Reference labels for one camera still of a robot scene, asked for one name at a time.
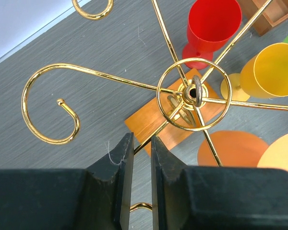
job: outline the cup rim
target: cup rim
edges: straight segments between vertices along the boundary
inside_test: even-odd
[[[285,44],[285,45],[288,46],[288,43],[278,42],[278,43],[273,43],[273,44],[265,47],[264,49],[262,49],[262,50],[256,55],[255,60],[254,60],[254,65],[253,65],[253,75],[254,75],[254,78],[255,78],[256,83],[258,84],[258,86],[260,87],[260,89],[262,89],[265,93],[267,93],[267,94],[269,94],[269,95],[271,95],[271,96],[273,96],[273,97],[288,97],[288,95],[282,95],[282,96],[280,96],[280,95],[275,95],[275,94],[270,93],[270,92],[268,92],[267,90],[265,90],[265,89],[260,85],[260,83],[259,83],[258,80],[257,80],[256,73],[255,73],[255,65],[256,65],[256,61],[257,61],[259,55],[260,55],[262,52],[264,52],[266,49],[268,49],[268,48],[271,47],[271,46],[277,46],[277,45],[283,45],[283,44]]]
[[[240,27],[240,25],[241,25],[241,22],[242,22],[242,10],[241,10],[241,6],[240,6],[240,4],[237,2],[237,0],[232,0],[232,1],[234,1],[234,2],[238,5],[238,8],[239,8],[239,10],[240,10],[240,23],[239,23],[239,26],[237,27],[237,29],[235,30],[235,32],[232,34],[232,36],[233,36],[233,35],[239,30],[239,27]],[[208,42],[208,43],[216,43],[216,42],[208,41],[208,40],[205,40],[205,39],[199,37],[199,36],[196,35],[196,34],[194,33],[194,31],[191,29],[191,26],[190,26],[190,14],[191,14],[191,10],[192,10],[192,8],[194,7],[194,5],[196,4],[196,2],[191,6],[191,9],[190,9],[189,14],[188,14],[188,27],[190,28],[190,31],[192,32],[192,34],[193,34],[194,36],[198,37],[199,39],[201,39],[201,40],[203,40],[203,41],[205,41],[205,42]],[[221,40],[221,41],[217,41],[217,42],[218,42],[218,43],[225,42],[225,41],[229,40],[232,36],[230,36],[229,38],[225,38],[225,39],[223,39],[223,40]]]

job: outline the gold scroll hook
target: gold scroll hook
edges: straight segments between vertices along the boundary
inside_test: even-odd
[[[112,10],[113,8],[113,0],[108,0],[108,5],[107,7],[100,13],[97,14],[89,14],[82,10],[82,8],[79,6],[78,0],[72,0],[72,4],[76,11],[84,18],[89,19],[89,20],[99,20],[104,17],[106,17]]]
[[[27,108],[28,94],[29,94],[31,86],[37,80],[38,77],[40,77],[44,73],[46,73],[48,71],[51,71],[53,69],[72,69],[72,70],[79,71],[79,72],[82,72],[82,73],[95,75],[97,77],[105,78],[105,79],[108,79],[108,80],[113,80],[113,81],[116,81],[116,82],[120,82],[120,83],[123,83],[123,84],[136,86],[136,87],[147,89],[147,90],[156,91],[156,88],[157,88],[156,86],[153,86],[153,85],[148,85],[148,84],[145,84],[145,83],[141,83],[141,82],[137,82],[137,81],[133,81],[133,80],[117,77],[117,76],[114,76],[114,75],[111,75],[111,74],[103,73],[103,72],[100,72],[100,71],[97,71],[97,70],[88,69],[88,68],[85,68],[85,67],[82,67],[82,66],[77,66],[77,65],[68,64],[68,63],[54,63],[54,64],[50,64],[50,65],[44,66],[43,68],[41,68],[40,70],[35,72],[30,77],[30,79],[27,81],[27,83],[26,83],[26,85],[24,87],[23,94],[22,94],[21,107],[22,107],[22,114],[23,114],[23,117],[24,117],[24,121],[27,124],[28,128],[31,130],[31,132],[37,138],[39,138],[40,140],[42,140],[44,142],[47,142],[49,144],[54,144],[54,145],[66,144],[66,143],[70,142],[71,140],[73,140],[75,138],[75,136],[77,135],[77,133],[79,132],[79,129],[80,129],[80,121],[79,121],[78,115],[75,113],[75,111],[73,111],[63,101],[63,99],[58,99],[58,101],[57,101],[58,105],[63,107],[63,109],[65,109],[65,111],[67,111],[72,116],[72,118],[73,118],[73,120],[75,122],[75,129],[74,129],[73,133],[70,136],[68,136],[67,138],[64,138],[64,139],[52,139],[52,138],[48,138],[48,137],[44,136],[43,134],[41,134],[35,128],[35,126],[32,124],[32,121],[30,120],[30,117],[29,117],[29,114],[28,114],[28,108]],[[170,89],[161,88],[160,90],[161,90],[161,92],[165,92],[165,93],[172,94],[172,95],[181,95],[181,92],[170,90]]]

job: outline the wooden box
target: wooden box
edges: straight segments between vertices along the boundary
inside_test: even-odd
[[[247,19],[250,19],[265,2],[266,0],[238,0]],[[286,19],[288,19],[288,0],[273,0],[253,27],[262,36]]]

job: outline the hanging hook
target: hanging hook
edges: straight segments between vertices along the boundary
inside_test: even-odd
[[[73,4],[74,8],[76,9],[76,11],[82,17],[85,17],[86,19],[89,19],[89,20],[102,19],[102,18],[106,17],[111,12],[111,10],[113,8],[113,0],[108,0],[108,5],[102,12],[97,13],[97,14],[89,14],[89,13],[85,12],[84,10],[82,10],[82,8],[79,6],[78,0],[72,0],[72,4]]]

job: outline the metal loop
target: metal loop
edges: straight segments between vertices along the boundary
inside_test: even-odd
[[[202,87],[201,80],[197,75],[193,76],[192,84],[195,85],[195,90],[196,90],[195,106],[200,107],[202,105],[202,99],[203,99],[203,87]]]
[[[179,125],[177,124],[176,122],[172,121],[169,116],[166,114],[166,112],[164,111],[164,108],[162,107],[162,104],[161,104],[161,100],[160,100],[160,89],[161,89],[161,85],[162,85],[162,82],[164,80],[164,78],[168,75],[169,72],[171,72],[172,69],[174,69],[176,66],[178,65],[181,65],[181,64],[184,64],[186,62],[190,62],[190,61],[200,61],[200,62],[203,62],[203,63],[206,63],[208,65],[211,65],[213,66],[214,68],[216,68],[224,77],[224,79],[226,80],[226,85],[227,85],[227,88],[228,88],[228,99],[226,100],[226,106],[225,106],[225,109],[223,110],[222,114],[220,117],[218,117],[214,122],[212,122],[211,124],[209,125],[206,125],[206,126],[202,126],[202,127],[199,127],[199,128],[190,128],[190,127],[186,127],[186,126],[182,126],[182,125]],[[216,65],[215,63],[213,63],[212,61],[209,61],[209,60],[206,60],[206,59],[203,59],[203,58],[196,58],[196,57],[192,57],[192,58],[187,58],[187,59],[183,59],[183,60],[180,60],[178,62],[175,62],[173,65],[171,65],[161,76],[159,82],[158,82],[158,85],[157,85],[157,94],[156,94],[156,98],[157,98],[157,104],[158,104],[158,108],[160,110],[160,112],[162,113],[162,115],[165,117],[165,119],[171,123],[173,126],[177,127],[177,128],[181,128],[183,130],[188,130],[188,131],[201,131],[201,130],[205,130],[205,129],[209,129],[213,126],[215,126],[217,123],[219,123],[225,116],[225,114],[228,112],[228,109],[230,107],[230,103],[231,103],[231,98],[232,98],[232,88],[231,88],[231,85],[230,85],[230,81],[229,81],[229,77],[227,75],[227,73],[225,73],[225,71],[218,65]]]
[[[113,0],[108,0],[108,5],[107,7],[100,13],[97,14],[89,14],[82,10],[82,8],[79,6],[78,0],[72,0],[72,4],[76,11],[84,18],[89,19],[89,20],[99,20],[104,17],[106,17],[112,10],[113,8]]]
[[[144,209],[147,209],[151,212],[153,211],[153,206],[151,204],[143,202],[143,203],[136,203],[134,205],[131,205],[130,212],[133,212],[139,208],[144,208]]]

